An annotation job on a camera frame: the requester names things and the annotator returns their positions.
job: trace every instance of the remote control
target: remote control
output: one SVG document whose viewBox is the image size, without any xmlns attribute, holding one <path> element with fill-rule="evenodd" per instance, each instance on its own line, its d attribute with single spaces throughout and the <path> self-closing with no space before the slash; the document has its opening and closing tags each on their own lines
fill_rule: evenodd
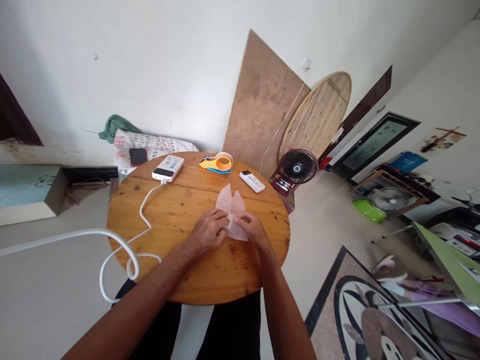
<svg viewBox="0 0 480 360">
<path fill-rule="evenodd" d="M 258 180 L 250 171 L 245 170 L 240 173 L 240 177 L 243 179 L 244 182 L 247 183 L 249 187 L 253 189 L 254 192 L 259 193 L 265 189 L 265 185 L 263 185 L 260 180 Z"/>
</svg>

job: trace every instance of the tissue paper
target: tissue paper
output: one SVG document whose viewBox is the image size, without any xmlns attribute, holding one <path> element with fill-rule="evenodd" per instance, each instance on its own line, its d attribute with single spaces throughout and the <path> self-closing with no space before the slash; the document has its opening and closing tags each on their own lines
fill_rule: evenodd
<svg viewBox="0 0 480 360">
<path fill-rule="evenodd" d="M 228 184 L 220 191 L 215 207 L 228 213 L 230 223 L 224 226 L 227 235 L 235 240 L 248 241 L 249 238 L 245 231 L 234 222 L 236 217 L 246 212 L 245 203 L 240 193 L 235 191 L 235 195 L 232 197 L 232 190 L 230 184 Z"/>
</svg>

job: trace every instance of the white cable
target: white cable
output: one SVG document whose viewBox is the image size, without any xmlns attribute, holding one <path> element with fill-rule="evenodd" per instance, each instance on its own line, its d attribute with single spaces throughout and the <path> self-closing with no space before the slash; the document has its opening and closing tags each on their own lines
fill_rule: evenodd
<svg viewBox="0 0 480 360">
<path fill-rule="evenodd" d="M 287 116 L 290 114 L 290 111 L 291 111 L 291 110 L 292 110 L 292 108 L 294 107 L 294 105 L 295 105 L 295 102 L 297 101 L 297 99 L 298 99 L 298 97 L 299 97 L 300 93 L 302 92 L 302 89 L 304 88 L 304 86 L 305 86 L 305 83 L 307 82 L 307 79 L 308 79 L 308 78 L 309 78 L 309 76 L 307 75 L 307 77 L 306 77 L 305 81 L 303 82 L 303 84 L 302 84 L 302 86 L 301 86 L 300 90 L 298 91 L 298 94 L 295 96 L 295 100 L 293 100 L 293 102 L 291 103 L 291 106 L 290 106 L 290 108 L 288 109 L 287 113 L 285 114 L 285 117 L 283 118 L 283 120 L 282 120 L 282 122 L 281 122 L 280 126 L 279 126 L 279 127 L 278 127 L 278 129 L 275 131 L 275 135 L 273 135 L 273 138 L 272 138 L 272 139 L 271 139 L 271 141 L 270 141 L 270 145 L 268 145 L 268 147 L 267 147 L 267 148 L 266 148 L 266 150 L 265 150 L 265 153 L 264 153 L 264 154 L 263 154 L 263 156 L 261 157 L 261 160 L 260 160 L 260 171 L 258 172 L 260 175 L 262 175 L 262 163 L 263 163 L 263 161 L 264 161 L 264 157 L 265 157 L 265 155 L 267 155 L 267 153 L 269 152 L 269 149 L 270 149 L 270 147 L 271 147 L 271 146 L 272 146 L 272 144 L 274 143 L 275 137 L 277 136 L 277 134 L 278 134 L 278 132 L 279 132 L 280 128 L 281 128 L 281 127 L 282 127 L 282 125 L 284 124 L 284 122 L 285 122 L 285 119 L 286 119 L 286 118 L 287 118 Z"/>
<path fill-rule="evenodd" d="M 101 229 L 101 228 L 94 228 L 94 229 L 87 229 L 87 230 L 78 230 L 78 231 L 73 231 L 73 232 L 67 232 L 67 233 L 64 233 L 64 234 L 61 234 L 61 235 L 56 235 L 56 236 L 52 236 L 52 237 L 46 237 L 46 238 L 43 238 L 43 239 L 40 239 L 40 240 L 35 240 L 35 241 L 31 241 L 31 242 L 28 242 L 26 244 L 21 244 L 21 245 L 15 245 L 15 246 L 10 246 L 10 247 L 7 247 L 7 248 L 4 248 L 4 249 L 1 249 L 0 250 L 0 257 L 4 256 L 4 255 L 8 255 L 8 254 L 13 254 L 13 253 L 17 253 L 19 251 L 23 251 L 23 250 L 27 250 L 27 249 L 32 249 L 32 248 L 36 248 L 36 247 L 39 247 L 39 246 L 42 246 L 42 245 L 45 245 L 45 244 L 50 244 L 50 243 L 54 243 L 54 242 L 57 242 L 59 240 L 63 240 L 63 239 L 69 239 L 69 238 L 74 238 L 74 237 L 77 237 L 77 236 L 82 236 L 82 235 L 91 235 L 91 234 L 102 234 L 102 235 L 107 235 L 109 237 L 111 237 L 112 239 L 114 239 L 115 241 L 117 241 L 119 244 L 120 244 L 120 247 L 115 250 L 114 252 L 112 252 L 106 259 L 105 261 L 103 262 L 103 264 L 101 265 L 101 268 L 100 268 L 100 274 L 99 274 L 99 285 L 100 285 L 100 292 L 103 296 L 103 298 L 108 301 L 109 303 L 116 303 L 118 302 L 119 300 L 118 299 L 112 299 L 110 298 L 106 291 L 105 291 L 105 286 L 104 286 L 104 272 L 105 272 L 105 267 L 107 266 L 107 263 L 109 262 L 109 260 L 116 254 L 118 253 L 121 249 L 125 249 L 125 251 L 128 253 L 128 255 L 130 256 L 130 259 L 128 259 L 128 262 L 126 263 L 126 273 L 128 275 L 128 278 L 130 280 L 135 280 L 136 278 L 138 278 L 139 274 L 140 274 L 140 265 L 139 265 L 139 261 L 137 259 L 137 257 L 152 257 L 152 258 L 156 258 L 160 263 L 162 262 L 162 259 L 158 256 L 158 255 L 155 255 L 155 254 L 152 254 L 152 253 L 145 253 L 145 252 L 142 252 L 142 253 L 138 253 L 138 254 L 135 254 L 135 252 L 132 250 L 132 248 L 129 246 L 129 243 L 131 243 L 132 241 L 134 241 L 135 239 L 138 239 L 139 237 L 141 237 L 142 235 L 148 233 L 151 229 L 152 229 L 152 225 L 150 224 L 150 222 L 147 220 L 147 218 L 144 216 L 143 214 L 143 209 L 144 209 L 144 206 L 145 206 L 145 203 L 147 202 L 147 199 L 149 198 L 150 194 L 158 189 L 159 187 L 161 187 L 162 185 L 166 184 L 167 183 L 167 179 L 163 179 L 160 183 L 160 185 L 158 186 L 155 186 L 153 189 L 151 189 L 148 194 L 145 196 L 145 198 L 143 199 L 143 202 L 141 203 L 141 206 L 140 206 L 140 217 L 142 218 L 142 220 L 145 222 L 145 224 L 147 224 L 148 226 L 148 229 L 141 232 L 140 234 L 138 234 L 137 236 L 133 237 L 132 239 L 130 239 L 129 241 L 125 242 L 124 239 L 122 239 L 122 237 L 120 235 L 118 235 L 116 232 L 113 232 L 113 231 L 110 231 L 110 230 L 107 230 L 107 229 Z M 135 269 L 135 272 L 132 273 L 132 270 L 131 270 L 131 265 L 133 263 L 133 268 Z"/>
</svg>

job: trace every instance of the rug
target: rug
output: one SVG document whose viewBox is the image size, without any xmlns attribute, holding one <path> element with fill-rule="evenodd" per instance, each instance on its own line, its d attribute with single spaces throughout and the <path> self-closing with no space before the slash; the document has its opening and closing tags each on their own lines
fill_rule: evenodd
<svg viewBox="0 0 480 360">
<path fill-rule="evenodd" d="M 317 359 L 451 359 L 407 311 L 342 247 L 305 319 Z"/>
</svg>

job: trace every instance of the finger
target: finger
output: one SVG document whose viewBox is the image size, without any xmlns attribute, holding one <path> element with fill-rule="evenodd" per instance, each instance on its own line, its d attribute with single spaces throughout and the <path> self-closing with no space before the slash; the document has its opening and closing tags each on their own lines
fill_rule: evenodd
<svg viewBox="0 0 480 360">
<path fill-rule="evenodd" d="M 217 220 L 215 222 L 215 224 L 216 224 L 216 228 L 220 229 L 220 228 L 230 224 L 230 219 L 228 217 L 223 217 L 220 220 Z"/>
<path fill-rule="evenodd" d="M 220 229 L 220 231 L 216 235 L 216 239 L 220 242 L 225 240 L 226 237 L 227 237 L 227 231 L 225 229 Z"/>
<path fill-rule="evenodd" d="M 200 216 L 200 219 L 208 218 L 209 216 L 212 216 L 213 214 L 215 214 L 217 211 L 218 211 L 218 209 L 216 209 L 216 208 L 209 209 L 209 210 L 205 211 L 205 212 Z"/>
<path fill-rule="evenodd" d="M 236 217 L 233 221 L 240 227 L 240 229 L 244 230 L 245 232 L 247 231 L 249 223 L 246 222 L 243 218 Z"/>
<path fill-rule="evenodd" d="M 243 214 L 238 216 L 238 218 L 244 220 L 247 224 L 249 224 L 249 223 L 251 223 L 252 221 L 255 220 L 255 215 L 252 215 L 249 212 L 244 212 Z"/>
<path fill-rule="evenodd" d="M 229 213 L 226 212 L 226 211 L 219 210 L 219 209 L 215 209 L 215 210 L 218 210 L 218 211 L 215 212 L 214 214 L 210 215 L 213 218 L 213 220 L 220 220 L 220 219 L 225 218 L 229 215 Z"/>
</svg>

